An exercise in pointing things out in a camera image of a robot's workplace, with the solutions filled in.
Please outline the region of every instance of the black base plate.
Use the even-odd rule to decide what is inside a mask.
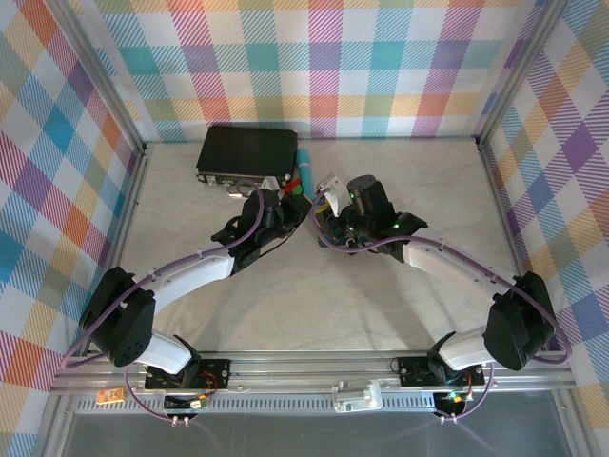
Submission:
[[[203,374],[207,371],[213,374],[218,380],[218,389],[228,387],[228,379],[230,378],[230,360],[229,359],[202,359],[199,362],[198,372]],[[209,384],[207,383],[207,377],[199,376],[195,381],[187,387],[181,387],[173,383],[170,379],[170,375],[167,375],[164,371],[155,367],[148,367],[148,376],[144,383],[144,388],[148,390],[156,388],[188,388],[188,389],[208,389]]]
[[[402,387],[429,387],[429,386],[440,386],[436,378],[429,371],[429,365],[427,357],[398,357],[397,359],[397,372],[400,373],[400,386]],[[469,386],[469,378],[465,374],[467,371],[472,377],[472,386],[484,386],[484,374],[481,372],[478,374],[476,369],[481,367],[480,365],[474,365],[468,367],[459,372],[459,374],[449,380],[449,386],[464,387]]]

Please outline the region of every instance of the black box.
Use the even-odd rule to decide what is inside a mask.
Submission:
[[[261,184],[274,176],[284,186],[294,173],[298,134],[294,130],[212,126],[197,162],[199,181],[232,185],[240,179]]]

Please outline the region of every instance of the white floor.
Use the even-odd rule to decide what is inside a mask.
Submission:
[[[398,211],[488,265],[513,263],[481,160],[469,140],[303,141],[320,180],[374,174]],[[160,145],[122,265],[142,275],[201,247],[242,203],[195,177],[201,145]],[[163,310],[155,327],[199,350],[427,349],[486,322],[490,304],[384,255],[318,248],[305,224],[273,254]]]

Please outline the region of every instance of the plaid wallpaper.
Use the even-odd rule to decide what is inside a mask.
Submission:
[[[543,0],[70,3],[142,135],[188,141],[214,123],[471,136]]]
[[[42,0],[0,0],[0,456],[28,456],[135,155]]]
[[[490,158],[526,266],[545,278],[609,455],[609,2],[572,1]]]

